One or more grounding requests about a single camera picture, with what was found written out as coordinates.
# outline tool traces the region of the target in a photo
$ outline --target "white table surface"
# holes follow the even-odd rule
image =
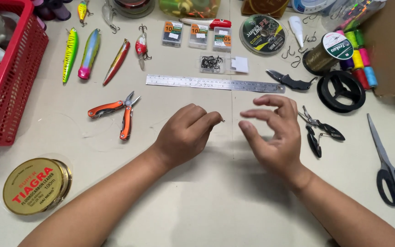
[[[109,236],[106,246],[328,246],[331,238],[315,217],[301,205],[282,183],[269,177],[258,165],[241,133],[239,112],[254,108],[252,99],[261,93],[211,89],[146,86],[147,74],[223,78],[245,81],[274,82],[265,69],[290,74],[295,80],[310,81],[302,64],[294,69],[277,54],[271,58],[250,53],[240,42],[238,32],[246,17],[240,15],[241,1],[222,1],[218,18],[233,22],[233,56],[248,58],[249,75],[201,74],[195,60],[202,50],[189,48],[189,26],[184,27],[181,48],[163,47],[161,35],[164,21],[175,20],[155,10],[142,19],[116,17],[121,28],[112,34],[101,17],[102,1],[91,1],[94,16],[80,26],[77,4],[66,7],[72,17],[68,21],[49,21],[50,38],[25,112],[16,141],[11,147],[0,147],[0,246],[16,246],[50,213],[18,217],[9,213],[1,199],[2,186],[8,174],[20,163],[36,158],[57,158],[69,164],[74,180],[69,202],[82,191],[132,160],[156,139],[158,132],[180,107],[189,103],[207,111],[218,111],[226,122],[217,125],[207,147],[195,159],[168,173],[157,182],[122,219]],[[288,29],[286,12],[282,23]],[[297,14],[302,19],[307,15]],[[320,22],[309,20],[304,34],[316,31],[317,41],[306,44],[314,47],[324,30]],[[147,42],[152,60],[141,71],[134,42],[140,35],[138,26],[147,26]],[[62,60],[68,35],[65,29],[75,27],[80,45],[68,84],[63,87]],[[95,28],[101,29],[101,47],[91,73],[82,83],[77,70],[83,57],[86,39]],[[298,49],[294,35],[289,32],[286,48]],[[212,41],[213,31],[209,32]],[[123,39],[131,48],[121,69],[113,80],[101,83]],[[118,138],[123,112],[92,121],[87,110],[106,103],[125,99],[131,92],[141,95],[134,106],[132,137],[127,142]],[[327,109],[316,94],[316,85],[306,93],[287,88],[285,96],[293,98],[301,109],[324,123],[336,127],[346,137],[344,143],[321,138],[323,156],[316,159],[307,143],[304,121],[302,127],[301,160],[309,169],[379,215],[395,227],[395,208],[387,206],[376,188],[380,160],[371,137],[366,114],[370,113],[385,149],[395,165],[395,98],[379,99],[367,93],[365,105],[350,114],[341,115]],[[263,122],[253,121],[263,136],[273,132]]]

